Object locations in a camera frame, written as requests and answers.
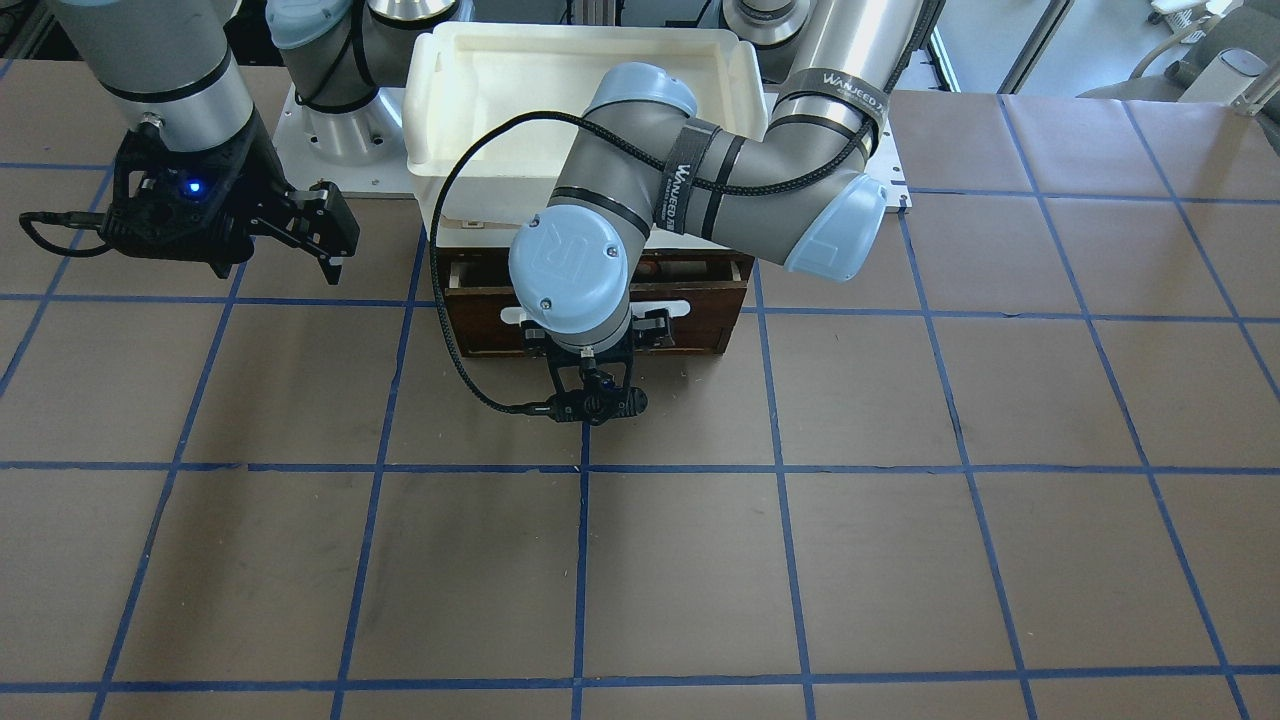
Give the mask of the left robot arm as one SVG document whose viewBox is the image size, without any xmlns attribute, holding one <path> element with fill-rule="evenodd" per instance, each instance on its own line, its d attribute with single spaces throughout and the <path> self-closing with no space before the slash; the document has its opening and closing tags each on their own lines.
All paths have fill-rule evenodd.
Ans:
<svg viewBox="0 0 1280 720">
<path fill-rule="evenodd" d="M 666 69 L 612 68 L 550 195 L 509 249 L 526 318 L 561 347 L 600 354 L 631 327 L 628 284 L 653 229 L 690 234 L 788 272 L 851 279 L 890 191 L 865 170 L 890 91 L 940 1 L 731 1 L 724 24 L 782 54 L 762 140 L 698 115 Z"/>
</svg>

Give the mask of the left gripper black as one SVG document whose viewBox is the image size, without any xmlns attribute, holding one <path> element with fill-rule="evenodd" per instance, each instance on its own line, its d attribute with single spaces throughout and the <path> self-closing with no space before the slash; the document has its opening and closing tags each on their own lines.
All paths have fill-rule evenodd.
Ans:
<svg viewBox="0 0 1280 720">
<path fill-rule="evenodd" d="M 604 340 L 576 345 L 553 336 L 524 311 L 524 351 L 531 357 L 544 357 L 550 375 L 561 375 L 562 369 L 576 368 L 582 360 L 594 360 L 596 365 L 623 364 L 630 375 L 636 351 L 675 346 L 676 316 L 676 307 L 631 307 L 626 323 Z"/>
</svg>

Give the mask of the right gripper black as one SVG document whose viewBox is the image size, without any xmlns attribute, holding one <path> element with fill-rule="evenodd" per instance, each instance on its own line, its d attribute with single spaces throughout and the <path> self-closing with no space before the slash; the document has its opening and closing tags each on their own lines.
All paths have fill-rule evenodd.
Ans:
<svg viewBox="0 0 1280 720">
<path fill-rule="evenodd" d="M 262 234 L 315 256 L 325 282 L 337 286 L 360 227 L 335 183 L 300 191 L 287 181 L 259 111 L 228 141 L 197 152 L 172 151 L 151 122 L 125 133 L 99 228 L 108 247 L 205 263 L 227 278 Z"/>
</svg>

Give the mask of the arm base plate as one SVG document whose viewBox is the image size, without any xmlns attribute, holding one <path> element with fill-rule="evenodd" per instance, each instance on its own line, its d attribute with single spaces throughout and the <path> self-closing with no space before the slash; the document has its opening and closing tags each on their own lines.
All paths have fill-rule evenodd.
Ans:
<svg viewBox="0 0 1280 720">
<path fill-rule="evenodd" d="M 890 123 L 879 131 L 877 150 L 870 155 L 865 173 L 873 176 L 888 190 L 886 211 L 902 214 L 910 210 L 913 206 L 910 187 Z"/>
<path fill-rule="evenodd" d="M 381 88 L 365 108 L 325 114 L 291 94 L 273 136 L 288 181 L 300 190 L 332 181 L 348 199 L 411 197 L 403 99 L 402 88 Z"/>
</svg>

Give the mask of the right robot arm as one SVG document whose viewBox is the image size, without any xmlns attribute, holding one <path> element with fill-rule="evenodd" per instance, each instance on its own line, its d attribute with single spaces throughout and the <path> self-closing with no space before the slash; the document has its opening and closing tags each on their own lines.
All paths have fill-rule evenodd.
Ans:
<svg viewBox="0 0 1280 720">
<path fill-rule="evenodd" d="M 340 187 L 294 187 L 210 1 L 55 1 L 52 14 L 131 128 L 100 213 L 28 211 L 20 228 L 64 258 L 205 264 L 227 278 L 269 236 L 314 256 L 329 284 L 358 246 Z M 265 18 L 317 154 L 358 167 L 403 135 L 387 91 L 419 36 L 471 20 L 470 1 L 269 1 Z"/>
</svg>

